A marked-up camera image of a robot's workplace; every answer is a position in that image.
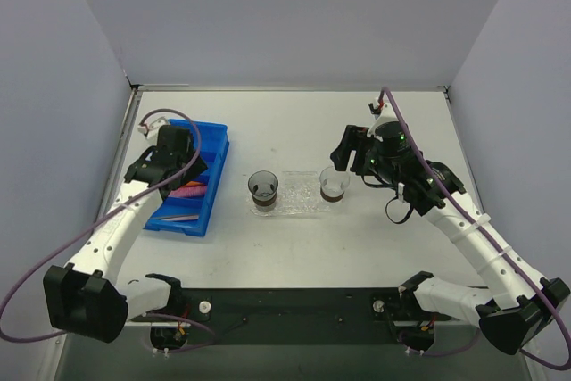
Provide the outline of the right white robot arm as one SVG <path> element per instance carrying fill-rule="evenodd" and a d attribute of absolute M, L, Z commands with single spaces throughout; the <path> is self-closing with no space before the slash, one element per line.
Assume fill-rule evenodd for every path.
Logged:
<path fill-rule="evenodd" d="M 569 297 L 563 280 L 546 278 L 507 244 L 445 164 L 423 158 L 399 122 L 375 130 L 346 126 L 330 159 L 338 171 L 371 176 L 393 190 L 447 236 L 484 282 L 482 288 L 461 286 L 421 271 L 400 286 L 401 305 L 409 313 L 462 320 L 478 327 L 496 349 L 514 355 Z"/>

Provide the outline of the clear textured oval tray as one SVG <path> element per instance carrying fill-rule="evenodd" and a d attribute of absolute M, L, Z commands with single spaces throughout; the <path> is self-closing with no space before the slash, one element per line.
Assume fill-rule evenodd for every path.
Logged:
<path fill-rule="evenodd" d="M 275 208 L 268 212 L 258 211 L 250 194 L 248 200 L 253 214 L 261 217 L 307 217 L 332 210 L 332 205 L 320 195 L 316 171 L 282 171 L 275 175 L 279 181 Z"/>

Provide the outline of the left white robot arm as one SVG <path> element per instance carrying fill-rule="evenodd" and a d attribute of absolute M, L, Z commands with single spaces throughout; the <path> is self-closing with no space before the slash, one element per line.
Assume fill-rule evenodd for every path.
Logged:
<path fill-rule="evenodd" d="M 174 319 L 185 308 L 178 279 L 150 273 L 118 284 L 126 260 L 145 224 L 169 194 L 206 171 L 196 125 L 158 128 L 153 144 L 128 167 L 115 202 L 86 243 L 65 266 L 51 266 L 43 278 L 51 326 L 104 343 L 125 324 L 154 311 Z"/>

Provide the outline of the dark tinted cup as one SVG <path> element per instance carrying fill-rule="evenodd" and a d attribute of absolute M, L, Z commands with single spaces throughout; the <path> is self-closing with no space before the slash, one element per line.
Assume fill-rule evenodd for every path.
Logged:
<path fill-rule="evenodd" d="M 268 170 L 256 171 L 249 177 L 247 187 L 258 211 L 268 212 L 275 208 L 278 186 L 277 176 Z"/>

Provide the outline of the clear cup brown base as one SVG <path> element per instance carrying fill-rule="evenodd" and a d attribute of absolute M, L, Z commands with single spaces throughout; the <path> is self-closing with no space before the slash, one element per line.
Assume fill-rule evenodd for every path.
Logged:
<path fill-rule="evenodd" d="M 346 171 L 338 171 L 330 166 L 319 175 L 320 195 L 327 203 L 340 202 L 350 185 L 350 177 Z"/>

